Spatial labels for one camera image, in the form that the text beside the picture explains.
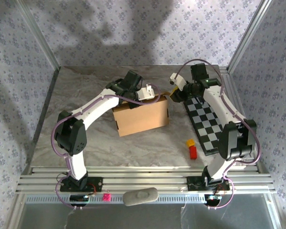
gray marble table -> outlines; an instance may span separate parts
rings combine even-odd
[[[108,82],[122,78],[128,70],[143,76],[143,83],[153,83],[162,91],[171,91],[169,77],[179,66],[96,66],[62,67],[51,96],[32,167],[64,167],[65,161],[55,155],[50,136],[58,114],[72,111],[97,96]],[[190,80],[190,68],[181,75]],[[112,111],[106,112],[87,130],[84,150],[86,166],[192,166],[203,168],[213,156],[205,156],[183,104],[169,101],[169,125],[119,137]],[[196,142],[198,158],[191,160],[186,141]]]

wall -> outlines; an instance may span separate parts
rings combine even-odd
[[[286,214],[286,0],[273,0],[232,76]]]
[[[0,228],[30,161],[52,75],[14,1],[0,0]]]
[[[227,66],[260,0],[25,0],[60,65]]]

mounting plate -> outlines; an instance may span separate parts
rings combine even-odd
[[[102,191],[103,177],[87,177],[87,184],[83,189],[76,186],[71,180],[64,179],[61,182],[61,192],[94,192],[94,187],[96,192]]]
[[[223,183],[206,186],[202,176],[186,177],[188,191],[229,191],[229,181],[224,180]]]

checkerboard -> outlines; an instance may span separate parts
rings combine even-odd
[[[218,138],[223,130],[219,118],[214,110],[201,97],[187,100],[184,105],[191,119],[194,130],[199,139],[204,154],[211,155],[218,153]]]

cardboard box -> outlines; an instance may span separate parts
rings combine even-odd
[[[143,102],[150,103],[153,100],[155,98]],[[128,103],[124,103],[113,108],[113,116],[120,137],[131,135],[169,124],[168,102],[166,97],[161,95],[156,103],[134,109],[130,109]]]

